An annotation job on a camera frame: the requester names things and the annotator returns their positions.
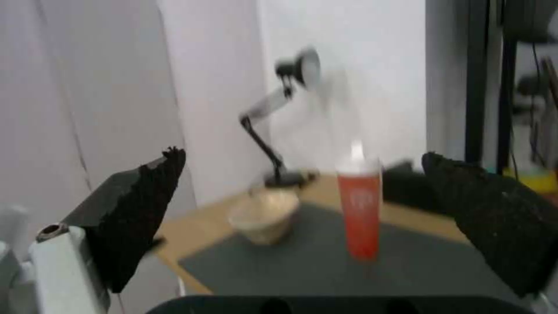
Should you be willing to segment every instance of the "black base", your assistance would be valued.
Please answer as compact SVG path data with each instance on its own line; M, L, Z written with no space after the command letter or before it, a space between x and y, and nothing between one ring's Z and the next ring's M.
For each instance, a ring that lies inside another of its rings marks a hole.
M283 172L281 176L276 177L274 174L265 177L266 188L292 188L302 187L308 182L308 178L300 172Z

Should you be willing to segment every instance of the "bowl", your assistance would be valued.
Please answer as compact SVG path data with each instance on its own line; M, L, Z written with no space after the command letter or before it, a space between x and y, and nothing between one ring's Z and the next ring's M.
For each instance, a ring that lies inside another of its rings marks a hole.
M254 244L271 245L287 233L298 206L295 192L263 190L235 204L229 223Z

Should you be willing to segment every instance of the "black desk lamp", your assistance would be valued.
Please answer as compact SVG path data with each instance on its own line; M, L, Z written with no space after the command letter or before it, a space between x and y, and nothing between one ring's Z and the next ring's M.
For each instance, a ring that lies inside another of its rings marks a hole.
M266 118L291 100L295 92L295 87L292 84L293 78L306 89L316 86L320 79L320 58L314 49L303 50L295 57L294 62L279 61L275 65L275 74L281 80L282 87L279 87L266 98L256 103L252 109L242 114L240 116L240 124L273 164L273 173L267 175L264 179L266 187L286 188L302 186L311 178L306 178L300 172L286 171L281 156L262 140L253 129L252 124Z

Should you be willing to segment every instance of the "red plastic cup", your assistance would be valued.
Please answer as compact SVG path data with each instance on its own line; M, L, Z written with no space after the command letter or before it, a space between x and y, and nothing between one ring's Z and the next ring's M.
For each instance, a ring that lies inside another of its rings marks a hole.
M378 160L366 163L359 171L338 171L347 247L359 260L375 259L379 248L382 172Z

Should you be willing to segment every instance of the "desk mat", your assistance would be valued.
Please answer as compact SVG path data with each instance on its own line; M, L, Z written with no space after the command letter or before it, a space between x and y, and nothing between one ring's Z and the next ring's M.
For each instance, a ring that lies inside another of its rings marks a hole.
M342 216L309 203L276 245L255 246L234 234L179 264L215 294L470 295L523 305L469 245L382 224L377 260L356 261Z

